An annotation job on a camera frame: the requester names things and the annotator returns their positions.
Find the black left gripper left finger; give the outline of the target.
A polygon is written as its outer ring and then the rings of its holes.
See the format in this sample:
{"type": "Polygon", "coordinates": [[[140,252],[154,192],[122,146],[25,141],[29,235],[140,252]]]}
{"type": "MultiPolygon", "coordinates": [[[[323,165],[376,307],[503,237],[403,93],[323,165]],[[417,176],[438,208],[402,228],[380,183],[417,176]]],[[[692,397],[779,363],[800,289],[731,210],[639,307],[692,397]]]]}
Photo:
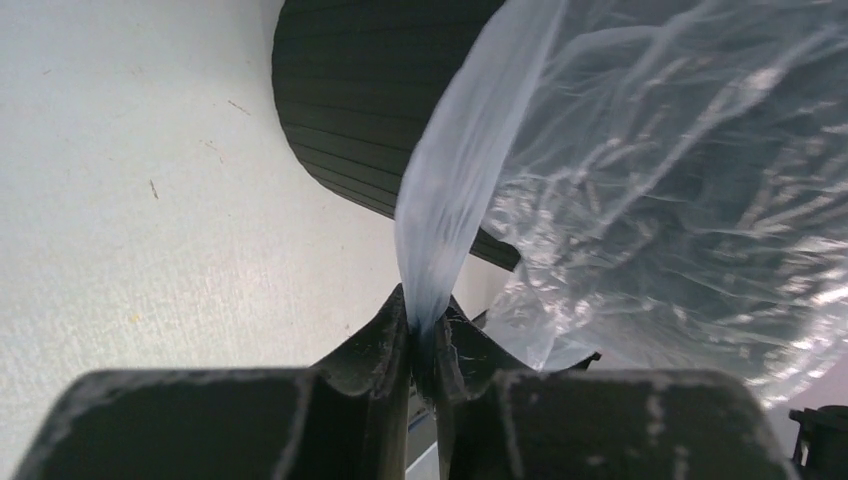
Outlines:
{"type": "Polygon", "coordinates": [[[72,382],[18,479],[401,479],[410,373],[401,289],[303,368],[100,370],[72,382]]]}

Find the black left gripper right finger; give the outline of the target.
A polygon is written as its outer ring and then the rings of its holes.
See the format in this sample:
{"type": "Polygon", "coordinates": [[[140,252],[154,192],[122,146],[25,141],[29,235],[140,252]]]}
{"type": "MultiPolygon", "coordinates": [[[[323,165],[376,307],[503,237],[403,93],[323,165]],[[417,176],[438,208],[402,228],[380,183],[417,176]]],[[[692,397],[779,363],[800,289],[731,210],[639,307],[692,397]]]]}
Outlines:
{"type": "Polygon", "coordinates": [[[793,479],[758,402],[710,370],[537,372],[455,308],[433,330],[445,479],[793,479]]]}

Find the blue plastic trash bag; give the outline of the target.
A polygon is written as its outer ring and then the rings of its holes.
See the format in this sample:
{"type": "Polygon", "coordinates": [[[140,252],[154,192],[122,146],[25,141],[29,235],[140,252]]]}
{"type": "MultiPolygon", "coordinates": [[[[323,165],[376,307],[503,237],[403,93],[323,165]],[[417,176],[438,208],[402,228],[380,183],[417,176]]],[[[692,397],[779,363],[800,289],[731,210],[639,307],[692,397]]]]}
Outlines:
{"type": "Polygon", "coordinates": [[[519,255],[487,331],[536,369],[602,351],[763,405],[847,351],[847,5],[508,1],[406,168],[416,377],[479,232],[519,255]]]}

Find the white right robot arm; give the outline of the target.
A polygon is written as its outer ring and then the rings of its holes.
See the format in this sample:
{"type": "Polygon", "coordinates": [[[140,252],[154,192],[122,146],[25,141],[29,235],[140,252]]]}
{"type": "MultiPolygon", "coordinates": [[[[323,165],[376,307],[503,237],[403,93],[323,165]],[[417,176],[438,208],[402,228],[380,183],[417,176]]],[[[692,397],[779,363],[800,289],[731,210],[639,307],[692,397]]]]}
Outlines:
{"type": "Polygon", "coordinates": [[[791,410],[799,425],[791,457],[802,479],[847,480],[847,407],[791,410]]]}

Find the black trash bin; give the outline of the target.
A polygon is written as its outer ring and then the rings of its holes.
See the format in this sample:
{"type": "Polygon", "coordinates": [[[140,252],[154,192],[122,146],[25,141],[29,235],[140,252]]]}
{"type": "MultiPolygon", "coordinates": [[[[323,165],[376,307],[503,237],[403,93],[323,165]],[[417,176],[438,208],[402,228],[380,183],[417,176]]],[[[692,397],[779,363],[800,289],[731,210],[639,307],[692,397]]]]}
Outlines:
{"type": "Polygon", "coordinates": [[[272,87],[296,159],[384,217],[411,153],[495,1],[287,1],[272,87]]]}

